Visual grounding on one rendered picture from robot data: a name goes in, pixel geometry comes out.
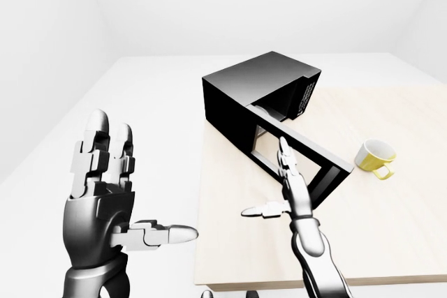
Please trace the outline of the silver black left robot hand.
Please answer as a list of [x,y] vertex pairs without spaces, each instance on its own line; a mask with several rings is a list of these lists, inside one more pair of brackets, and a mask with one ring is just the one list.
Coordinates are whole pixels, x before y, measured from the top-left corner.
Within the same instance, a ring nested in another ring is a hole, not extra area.
[[112,141],[107,114],[94,110],[83,138],[75,144],[73,185],[64,209],[63,239],[73,267],[103,265],[121,250],[155,250],[198,238],[198,231],[185,225],[131,222],[134,169],[131,127],[121,124]]

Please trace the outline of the black microwave door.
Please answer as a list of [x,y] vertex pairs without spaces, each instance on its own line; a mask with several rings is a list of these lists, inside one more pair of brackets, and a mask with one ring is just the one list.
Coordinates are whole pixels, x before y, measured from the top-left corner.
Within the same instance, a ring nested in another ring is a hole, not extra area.
[[284,137],[288,145],[320,167],[308,185],[312,207],[316,209],[353,171],[352,164],[332,154],[317,143],[297,133],[253,105],[246,106],[257,126],[276,138]]

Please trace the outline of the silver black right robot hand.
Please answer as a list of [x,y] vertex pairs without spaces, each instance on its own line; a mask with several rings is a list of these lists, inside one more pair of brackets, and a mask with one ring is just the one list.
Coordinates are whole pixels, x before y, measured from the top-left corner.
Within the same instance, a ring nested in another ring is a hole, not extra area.
[[279,176],[282,180],[282,202],[266,202],[263,205],[250,207],[241,212],[243,217],[278,218],[283,213],[292,219],[311,218],[313,216],[312,201],[304,177],[297,169],[297,160],[285,137],[279,138],[277,152]]

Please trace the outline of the yellow white mug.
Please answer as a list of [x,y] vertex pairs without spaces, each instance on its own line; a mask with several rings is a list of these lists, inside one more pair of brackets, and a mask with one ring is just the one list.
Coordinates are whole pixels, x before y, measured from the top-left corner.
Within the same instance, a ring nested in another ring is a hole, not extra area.
[[396,156],[396,151],[388,143],[370,138],[362,143],[354,163],[364,171],[373,172],[378,179],[385,180],[395,173],[391,163]]

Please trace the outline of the black microwave body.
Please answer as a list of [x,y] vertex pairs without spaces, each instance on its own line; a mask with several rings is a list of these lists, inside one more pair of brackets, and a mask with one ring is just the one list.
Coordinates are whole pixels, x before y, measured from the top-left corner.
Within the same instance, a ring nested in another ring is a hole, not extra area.
[[252,105],[277,121],[304,113],[321,70],[268,52],[202,78],[206,119],[240,151],[254,149]]

